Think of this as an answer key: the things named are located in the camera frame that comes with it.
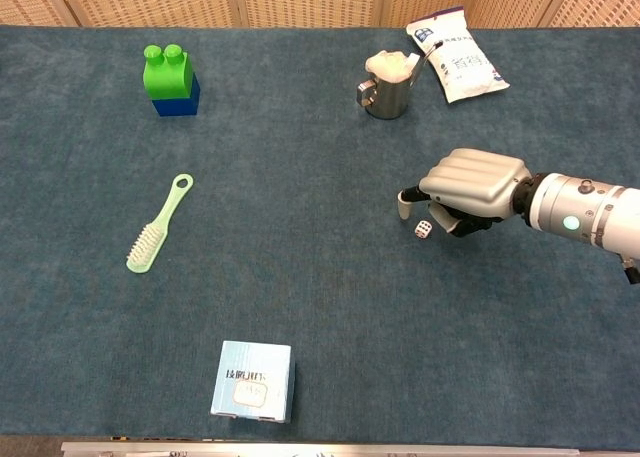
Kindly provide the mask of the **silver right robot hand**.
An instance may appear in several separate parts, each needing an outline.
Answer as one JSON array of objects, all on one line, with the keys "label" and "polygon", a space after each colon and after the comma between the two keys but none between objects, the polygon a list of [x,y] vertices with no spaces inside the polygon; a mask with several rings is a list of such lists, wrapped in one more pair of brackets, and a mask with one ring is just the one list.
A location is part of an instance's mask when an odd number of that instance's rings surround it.
[{"label": "silver right robot hand", "polygon": [[427,201],[431,216],[447,233],[464,237],[515,215],[516,189],[531,179],[519,158],[457,148],[416,186],[398,193],[398,214],[406,220],[415,203]]}]

